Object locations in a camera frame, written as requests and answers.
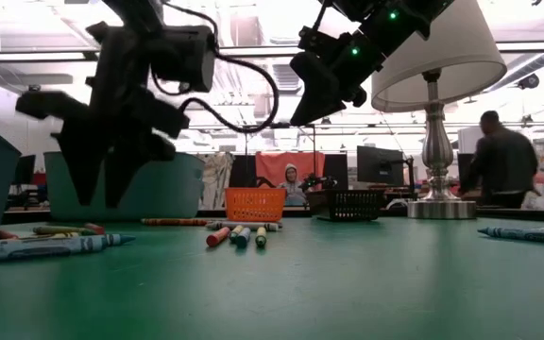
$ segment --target white lampshade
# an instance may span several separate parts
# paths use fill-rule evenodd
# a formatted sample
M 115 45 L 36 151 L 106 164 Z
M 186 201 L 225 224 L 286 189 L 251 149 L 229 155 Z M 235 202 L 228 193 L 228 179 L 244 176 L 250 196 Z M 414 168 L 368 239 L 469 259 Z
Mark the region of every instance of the white lampshade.
M 499 81 L 507 66 L 477 0 L 455 0 L 432 22 L 424 41 L 415 33 L 372 76 L 372 106 L 385 112 L 417 111 L 429 102 L 421 75 L 441 68 L 438 99 L 450 103 Z

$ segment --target black basket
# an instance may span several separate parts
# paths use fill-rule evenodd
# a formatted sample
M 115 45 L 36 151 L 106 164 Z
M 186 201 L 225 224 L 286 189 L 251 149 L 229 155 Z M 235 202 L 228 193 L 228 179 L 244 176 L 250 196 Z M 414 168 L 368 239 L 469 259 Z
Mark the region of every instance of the black basket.
M 380 192 L 323 190 L 307 193 L 312 215 L 330 221 L 371 221 L 379 217 Z

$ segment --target black shirt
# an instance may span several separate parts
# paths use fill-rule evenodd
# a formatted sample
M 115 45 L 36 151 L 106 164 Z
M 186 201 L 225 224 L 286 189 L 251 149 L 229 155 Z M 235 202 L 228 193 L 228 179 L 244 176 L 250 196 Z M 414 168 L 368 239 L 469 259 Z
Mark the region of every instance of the black shirt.
M 464 193 L 474 188 L 478 178 L 482 178 L 483 196 L 530 191 L 534 189 L 537 167 L 538 160 L 530 141 L 503 127 L 478 141 L 460 191 Z

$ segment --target ceiling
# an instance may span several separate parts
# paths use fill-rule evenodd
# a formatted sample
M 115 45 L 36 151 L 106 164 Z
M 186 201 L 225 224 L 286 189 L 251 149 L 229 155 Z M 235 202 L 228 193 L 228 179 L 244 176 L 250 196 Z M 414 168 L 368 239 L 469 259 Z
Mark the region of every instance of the ceiling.
M 527 0 L 479 0 L 484 17 L 498 42 L 544 41 L 544 1 L 533 7 Z M 220 27 L 223 46 L 253 47 L 296 44 L 303 25 L 310 25 L 317 14 L 315 0 L 177 0 L 174 4 L 203 11 Z M 169 25 L 202 24 L 199 19 L 165 8 Z M 69 51 L 97 49 L 97 43 L 85 27 L 100 21 L 119 25 L 120 20 L 100 1 L 68 4 L 62 0 L 0 0 L 0 52 Z M 331 11 L 325 16 L 321 30 L 338 35 L 357 25 Z M 503 121 L 519 122 L 531 115 L 534 122 L 544 122 L 544 54 L 504 54 L 509 71 L 502 82 L 488 93 L 462 100 L 446 107 L 447 132 L 452 140 L 463 127 L 475 125 L 485 110 L 497 110 Z M 299 101 L 302 89 L 297 76 L 288 66 L 288 58 L 251 59 L 264 67 L 277 80 L 282 97 L 277 120 L 288 120 Z M 0 84 L 22 90 L 40 83 L 46 89 L 60 89 L 78 100 L 89 102 L 90 90 L 85 77 L 92 76 L 94 62 L 6 63 L 0 65 Z M 533 90 L 520 90 L 514 84 L 535 73 L 540 84 Z M 167 84 L 174 91 L 177 84 Z M 370 92 L 370 81 L 363 87 Z M 269 90 L 261 77 L 251 71 L 216 64 L 214 86 L 203 95 L 227 119 L 236 124 L 257 124 L 270 107 Z M 255 150 L 312 149 L 312 132 L 307 129 L 266 131 L 258 136 L 242 136 L 217 128 L 219 124 L 202 110 L 190 110 L 191 130 L 176 141 L 185 151 L 236 149 L 245 145 Z M 381 114 L 368 105 L 331 116 L 337 128 L 316 131 L 316 149 L 355 150 L 356 145 L 375 144 L 385 148 L 402 148 L 407 153 L 421 149 L 425 129 L 423 112 Z M 360 127 L 358 124 L 376 124 Z M 544 139 L 544 127 L 528 128 L 535 139 Z

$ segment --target lamp base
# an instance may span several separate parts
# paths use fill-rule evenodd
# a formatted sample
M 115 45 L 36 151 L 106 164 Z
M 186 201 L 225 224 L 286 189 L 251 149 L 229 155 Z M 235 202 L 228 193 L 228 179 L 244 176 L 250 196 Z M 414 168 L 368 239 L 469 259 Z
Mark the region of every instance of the lamp base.
M 476 218 L 476 203 L 462 200 L 409 202 L 408 217 L 417 219 L 473 219 Z

